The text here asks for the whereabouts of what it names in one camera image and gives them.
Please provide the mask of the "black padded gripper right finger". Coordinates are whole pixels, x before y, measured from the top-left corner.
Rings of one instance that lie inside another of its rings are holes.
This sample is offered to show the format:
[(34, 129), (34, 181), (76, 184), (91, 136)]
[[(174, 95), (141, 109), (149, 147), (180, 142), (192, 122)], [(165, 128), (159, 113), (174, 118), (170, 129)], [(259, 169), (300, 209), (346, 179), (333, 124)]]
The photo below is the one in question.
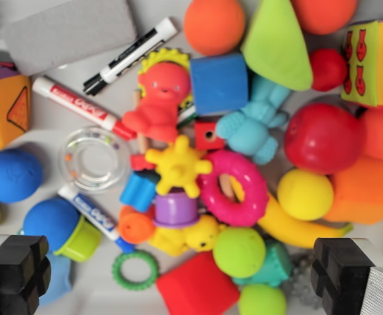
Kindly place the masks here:
[(383, 254), (365, 238), (317, 238), (311, 284), (326, 314), (383, 314)]

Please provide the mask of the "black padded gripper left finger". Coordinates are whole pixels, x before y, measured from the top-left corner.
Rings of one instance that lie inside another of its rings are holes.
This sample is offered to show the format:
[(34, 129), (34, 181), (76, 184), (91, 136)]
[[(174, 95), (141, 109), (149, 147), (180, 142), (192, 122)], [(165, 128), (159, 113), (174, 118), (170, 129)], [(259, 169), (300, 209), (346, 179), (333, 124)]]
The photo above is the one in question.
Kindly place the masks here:
[(0, 235), (0, 314), (34, 314), (51, 280), (45, 236)]

